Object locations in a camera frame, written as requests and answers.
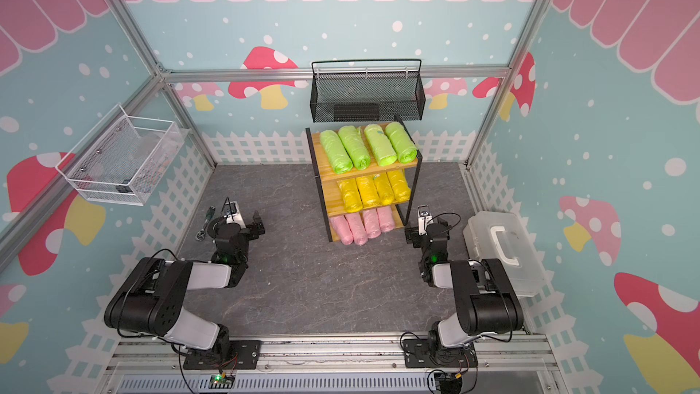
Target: plastic wrapped roll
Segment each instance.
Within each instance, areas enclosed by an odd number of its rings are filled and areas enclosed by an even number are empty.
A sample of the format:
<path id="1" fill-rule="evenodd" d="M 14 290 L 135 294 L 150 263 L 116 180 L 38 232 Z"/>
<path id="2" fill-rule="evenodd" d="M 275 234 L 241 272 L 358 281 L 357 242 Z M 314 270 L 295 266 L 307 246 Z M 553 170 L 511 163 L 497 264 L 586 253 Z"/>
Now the plastic wrapped roll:
<path id="1" fill-rule="evenodd" d="M 362 199 L 354 178 L 338 181 L 338 188 L 340 189 L 340 197 L 343 199 L 343 206 L 345 206 L 347 213 L 355 213 L 362 210 Z"/>
<path id="2" fill-rule="evenodd" d="M 413 143 L 413 140 L 411 140 L 403 125 L 398 122 L 391 122 L 386 126 L 384 132 L 398 154 L 399 162 L 406 164 L 416 159 L 418 148 Z"/>
<path id="3" fill-rule="evenodd" d="M 386 173 L 391 183 L 391 189 L 394 192 L 394 198 L 399 202 L 408 201 L 411 198 L 411 189 L 408 187 L 406 177 L 403 175 L 403 170 L 389 171 Z"/>
<path id="4" fill-rule="evenodd" d="M 380 229 L 383 233 L 390 232 L 396 228 L 391 207 L 379 207 L 377 209 L 377 216 L 380 219 Z"/>
<path id="5" fill-rule="evenodd" d="M 386 176 L 386 172 L 375 173 L 373 178 L 374 187 L 377 189 L 377 194 L 380 196 L 380 204 L 382 206 L 388 206 L 393 203 L 393 189 L 391 188 L 389 177 Z"/>
<path id="6" fill-rule="evenodd" d="M 335 233 L 343 242 L 343 245 L 350 245 L 353 241 L 352 232 L 350 231 L 350 226 L 345 220 L 345 216 L 334 216 L 329 217 L 328 222 L 333 226 Z"/>
<path id="7" fill-rule="evenodd" d="M 370 152 L 365 147 L 365 142 L 362 141 L 360 130 L 352 125 L 347 125 L 338 130 L 338 137 L 343 143 L 345 150 L 352 159 L 357 170 L 362 171 L 370 166 Z"/>
<path id="8" fill-rule="evenodd" d="M 367 232 L 368 238 L 374 239 L 375 237 L 380 236 L 380 216 L 377 214 L 376 208 L 371 208 L 370 210 L 363 210 L 362 220 L 365 223 L 365 231 Z"/>
<path id="9" fill-rule="evenodd" d="M 391 142 L 384 134 L 384 130 L 377 124 L 369 124 L 365 127 L 365 137 L 370 143 L 374 159 L 380 166 L 388 166 L 398 158 L 396 151 L 393 150 Z"/>
<path id="10" fill-rule="evenodd" d="M 362 205 L 364 208 L 378 207 L 380 205 L 380 196 L 377 194 L 377 188 L 374 186 L 374 181 L 368 176 L 355 178 L 357 182 L 357 190 L 360 191 Z"/>
<path id="11" fill-rule="evenodd" d="M 320 134 L 319 138 L 323 150 L 326 151 L 326 156 L 328 157 L 330 167 L 333 168 L 333 172 L 345 173 L 352 169 L 352 160 L 348 157 L 343 142 L 340 141 L 340 137 L 338 137 L 335 131 L 327 129 Z"/>
<path id="12" fill-rule="evenodd" d="M 357 245 L 364 245 L 367 243 L 368 237 L 365 231 L 365 225 L 362 223 L 359 213 L 350 213 L 345 215 L 345 219 L 350 226 L 350 231 L 352 232 L 353 240 Z"/>

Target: yellow plastic bag roll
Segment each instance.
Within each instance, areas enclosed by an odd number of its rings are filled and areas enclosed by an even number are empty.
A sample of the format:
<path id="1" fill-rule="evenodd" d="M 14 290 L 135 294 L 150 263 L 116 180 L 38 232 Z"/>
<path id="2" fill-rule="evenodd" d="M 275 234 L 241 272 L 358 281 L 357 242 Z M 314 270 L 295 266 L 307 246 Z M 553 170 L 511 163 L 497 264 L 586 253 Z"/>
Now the yellow plastic bag roll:
<path id="1" fill-rule="evenodd" d="M 340 197 L 343 199 L 343 206 L 347 213 L 355 213 L 362 210 L 362 199 L 357 191 L 357 183 L 354 178 L 342 179 L 338 181 Z"/>
<path id="2" fill-rule="evenodd" d="M 365 208 L 379 207 L 380 196 L 377 194 L 377 188 L 374 186 L 374 181 L 368 176 L 355 178 L 357 182 L 357 190 L 360 191 L 362 205 Z"/>
<path id="3" fill-rule="evenodd" d="M 380 196 L 382 206 L 388 206 L 393 203 L 393 189 L 389 177 L 386 172 L 374 174 L 374 187 L 377 189 L 377 194 Z"/>
<path id="4" fill-rule="evenodd" d="M 386 175 L 389 177 L 391 189 L 394 191 L 396 200 L 399 202 L 408 201 L 411 198 L 411 189 L 408 187 L 403 170 L 389 171 Z"/>

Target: metal vent grille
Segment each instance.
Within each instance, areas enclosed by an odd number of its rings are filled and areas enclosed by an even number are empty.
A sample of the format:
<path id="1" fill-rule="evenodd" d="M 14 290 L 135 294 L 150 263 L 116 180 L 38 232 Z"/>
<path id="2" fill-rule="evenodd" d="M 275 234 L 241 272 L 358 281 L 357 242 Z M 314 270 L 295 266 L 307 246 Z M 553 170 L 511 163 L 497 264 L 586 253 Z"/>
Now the metal vent grille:
<path id="1" fill-rule="evenodd" d="M 211 374 L 186 375 L 198 393 L 408 393 L 428 389 L 425 373 L 239 374 L 233 387 L 209 388 Z M 431 388 L 435 383 L 431 377 Z M 177 375 L 126 375 L 117 394 L 188 393 Z"/>

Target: clear plastic storage box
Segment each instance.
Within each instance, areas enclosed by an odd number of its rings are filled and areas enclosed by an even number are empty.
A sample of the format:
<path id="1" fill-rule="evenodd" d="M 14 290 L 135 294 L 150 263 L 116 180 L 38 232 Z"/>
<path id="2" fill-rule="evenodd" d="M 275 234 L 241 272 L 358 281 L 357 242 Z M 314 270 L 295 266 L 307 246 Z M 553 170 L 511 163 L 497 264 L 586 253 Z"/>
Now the clear plastic storage box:
<path id="1" fill-rule="evenodd" d="M 501 260 L 518 297 L 534 297 L 547 283 L 535 246 L 518 216 L 478 212 L 464 228 L 464 241 L 473 259 Z"/>

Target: gray stone floor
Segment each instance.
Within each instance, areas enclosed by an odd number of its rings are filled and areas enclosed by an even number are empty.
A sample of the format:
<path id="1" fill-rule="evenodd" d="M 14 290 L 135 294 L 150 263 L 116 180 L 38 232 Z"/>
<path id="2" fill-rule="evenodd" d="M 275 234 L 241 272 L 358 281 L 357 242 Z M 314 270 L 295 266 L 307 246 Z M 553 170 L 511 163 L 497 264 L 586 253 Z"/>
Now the gray stone floor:
<path id="1" fill-rule="evenodd" d="M 409 183 L 412 172 L 407 171 Z M 204 259 L 209 237 L 197 242 L 209 206 L 238 201 L 243 218 L 258 210 L 267 233 L 250 242 L 250 267 L 231 289 L 190 291 L 187 310 L 229 327 L 231 335 L 275 335 L 427 330 L 454 312 L 450 290 L 419 276 L 420 252 L 403 229 L 363 246 L 328 243 L 311 165 L 219 166 L 206 186 L 180 257 Z M 465 259 L 462 230 L 474 215 L 456 163 L 424 163 L 414 199 L 433 215 L 455 212 L 451 259 Z M 450 223 L 456 218 L 446 216 Z"/>

